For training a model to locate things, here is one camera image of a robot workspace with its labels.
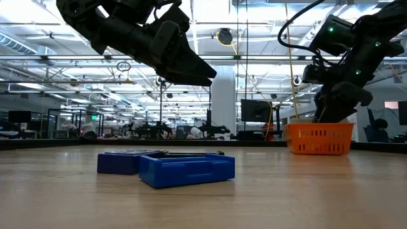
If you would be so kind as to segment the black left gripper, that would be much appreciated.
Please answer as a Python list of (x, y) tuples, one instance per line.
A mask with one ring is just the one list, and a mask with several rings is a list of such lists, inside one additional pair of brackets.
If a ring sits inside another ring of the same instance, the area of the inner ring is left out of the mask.
[(167, 81), (175, 85), (212, 85), (209, 78), (215, 78), (217, 72), (191, 49), (185, 35), (179, 37), (175, 22), (164, 21), (153, 35), (139, 25), (126, 24), (126, 35), (126, 54), (154, 67)]

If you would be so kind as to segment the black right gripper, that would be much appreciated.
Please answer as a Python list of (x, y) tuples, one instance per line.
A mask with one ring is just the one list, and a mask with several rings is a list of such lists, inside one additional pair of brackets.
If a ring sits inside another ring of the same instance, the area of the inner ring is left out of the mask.
[(371, 52), (349, 52), (337, 63), (329, 65), (314, 57), (314, 65), (331, 68), (334, 83), (321, 85), (315, 96), (314, 123), (338, 123), (357, 112), (358, 103), (367, 106), (373, 96), (364, 89), (374, 77), (376, 57)]

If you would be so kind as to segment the orange plastic basket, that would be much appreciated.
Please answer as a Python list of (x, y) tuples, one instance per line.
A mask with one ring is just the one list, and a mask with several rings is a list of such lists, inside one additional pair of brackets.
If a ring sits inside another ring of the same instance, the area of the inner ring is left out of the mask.
[(296, 155), (347, 155), (353, 123), (290, 123), (285, 126), (288, 148)]

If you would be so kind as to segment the dark blue ribbed timer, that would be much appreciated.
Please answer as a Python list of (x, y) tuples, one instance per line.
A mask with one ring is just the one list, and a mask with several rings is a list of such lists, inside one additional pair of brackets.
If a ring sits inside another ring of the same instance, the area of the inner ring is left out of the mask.
[(139, 172), (142, 155), (163, 156), (167, 151), (158, 149), (125, 149), (107, 151), (97, 156), (98, 174), (135, 175)]

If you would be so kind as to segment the person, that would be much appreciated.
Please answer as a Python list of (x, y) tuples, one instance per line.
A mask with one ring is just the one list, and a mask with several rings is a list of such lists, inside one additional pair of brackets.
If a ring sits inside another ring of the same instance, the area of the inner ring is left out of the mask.
[(389, 142), (389, 135), (386, 131), (388, 123), (384, 119), (376, 119), (373, 124), (365, 129), (368, 142)]

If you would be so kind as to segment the small dark monitor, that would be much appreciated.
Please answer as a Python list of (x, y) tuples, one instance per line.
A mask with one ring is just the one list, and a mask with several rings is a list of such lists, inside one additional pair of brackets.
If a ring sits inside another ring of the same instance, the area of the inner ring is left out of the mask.
[(242, 121), (269, 122), (271, 106), (267, 101), (241, 99), (240, 103)]
[(10, 123), (29, 123), (31, 121), (32, 111), (8, 111), (8, 121)]

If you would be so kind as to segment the blue cased digital timer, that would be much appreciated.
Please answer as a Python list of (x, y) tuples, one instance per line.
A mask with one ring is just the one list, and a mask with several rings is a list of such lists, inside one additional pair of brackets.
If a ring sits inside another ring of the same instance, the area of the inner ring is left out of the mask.
[(215, 154), (181, 158), (141, 156), (139, 178), (156, 189), (227, 181), (235, 178), (235, 159)]

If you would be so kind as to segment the black stand frame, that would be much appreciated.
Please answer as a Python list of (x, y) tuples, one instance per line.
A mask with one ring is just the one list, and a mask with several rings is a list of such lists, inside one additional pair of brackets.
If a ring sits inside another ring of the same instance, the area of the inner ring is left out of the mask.
[(158, 78), (159, 112), (157, 139), (203, 139), (210, 122), (211, 89), (181, 86)]

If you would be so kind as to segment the black aluminium table frame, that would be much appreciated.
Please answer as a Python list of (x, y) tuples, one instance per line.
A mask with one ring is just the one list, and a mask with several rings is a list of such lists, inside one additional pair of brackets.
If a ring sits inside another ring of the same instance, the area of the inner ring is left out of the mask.
[[(203, 140), (130, 140), (130, 139), (0, 139), (0, 151), (79, 145), (111, 146), (203, 146), (203, 147), (286, 147), (284, 141), (203, 141)], [(407, 154), (407, 144), (353, 142), (350, 149)]]

